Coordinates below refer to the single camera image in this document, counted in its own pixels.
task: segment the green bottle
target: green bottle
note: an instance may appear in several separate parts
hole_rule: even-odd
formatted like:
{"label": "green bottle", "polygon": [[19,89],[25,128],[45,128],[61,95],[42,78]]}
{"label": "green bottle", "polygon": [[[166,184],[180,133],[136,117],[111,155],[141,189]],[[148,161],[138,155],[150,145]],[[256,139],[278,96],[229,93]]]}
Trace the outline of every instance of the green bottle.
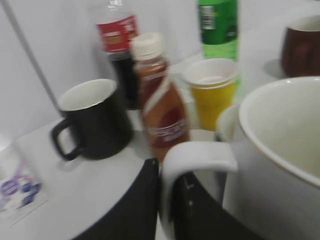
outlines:
{"label": "green bottle", "polygon": [[205,58],[238,59],[237,0],[198,0]]}

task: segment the red label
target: red label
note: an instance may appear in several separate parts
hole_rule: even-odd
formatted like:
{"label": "red label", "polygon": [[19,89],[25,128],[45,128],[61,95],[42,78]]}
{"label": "red label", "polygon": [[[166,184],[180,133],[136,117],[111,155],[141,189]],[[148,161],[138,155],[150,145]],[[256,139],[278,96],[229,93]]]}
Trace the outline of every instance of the red label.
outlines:
{"label": "red label", "polygon": [[138,36],[136,17],[129,16],[123,20],[97,25],[104,45],[109,53],[128,51],[130,41]]}
{"label": "red label", "polygon": [[156,137],[154,147],[167,148],[184,142],[188,135],[183,108],[177,106],[163,116],[159,127],[148,128],[148,133]]}

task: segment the bottle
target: bottle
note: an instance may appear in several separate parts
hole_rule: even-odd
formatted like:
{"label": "bottle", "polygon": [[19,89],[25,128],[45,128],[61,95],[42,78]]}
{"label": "bottle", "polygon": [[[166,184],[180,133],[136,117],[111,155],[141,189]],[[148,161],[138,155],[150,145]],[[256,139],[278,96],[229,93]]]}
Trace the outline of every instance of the bottle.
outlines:
{"label": "bottle", "polygon": [[139,77],[141,118],[152,153],[160,163],[175,145],[190,140],[183,101],[169,77],[160,33],[135,37],[132,52]]}
{"label": "bottle", "polygon": [[95,0],[90,7],[107,58],[115,68],[128,109],[139,107],[138,77],[130,41],[138,35],[137,20],[123,0]]}
{"label": "bottle", "polygon": [[238,0],[198,0],[205,58],[238,59]]}

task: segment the white wall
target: white wall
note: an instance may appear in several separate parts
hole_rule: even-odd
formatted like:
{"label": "white wall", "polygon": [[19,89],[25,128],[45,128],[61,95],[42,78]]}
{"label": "white wall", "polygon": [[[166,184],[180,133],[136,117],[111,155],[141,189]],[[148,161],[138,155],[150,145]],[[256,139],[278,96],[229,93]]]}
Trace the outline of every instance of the white wall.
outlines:
{"label": "white wall", "polygon": [[0,5],[0,138],[21,136],[58,118]]}
{"label": "white wall", "polygon": [[[196,0],[127,0],[141,33],[165,35],[167,54],[177,62],[201,50]],[[241,31],[311,0],[239,0]],[[114,78],[89,21],[90,0],[9,0],[56,97],[90,79]],[[19,136],[58,118],[0,10],[0,131]]]}

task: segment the bottle cap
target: bottle cap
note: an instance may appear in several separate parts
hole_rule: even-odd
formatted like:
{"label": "bottle cap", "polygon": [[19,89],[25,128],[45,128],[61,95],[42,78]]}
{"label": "bottle cap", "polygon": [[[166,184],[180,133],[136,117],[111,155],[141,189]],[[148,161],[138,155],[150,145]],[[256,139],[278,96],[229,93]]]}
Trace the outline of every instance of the bottle cap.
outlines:
{"label": "bottle cap", "polygon": [[135,60],[144,61],[154,59],[164,52],[162,35],[151,32],[136,36],[131,40],[131,51]]}

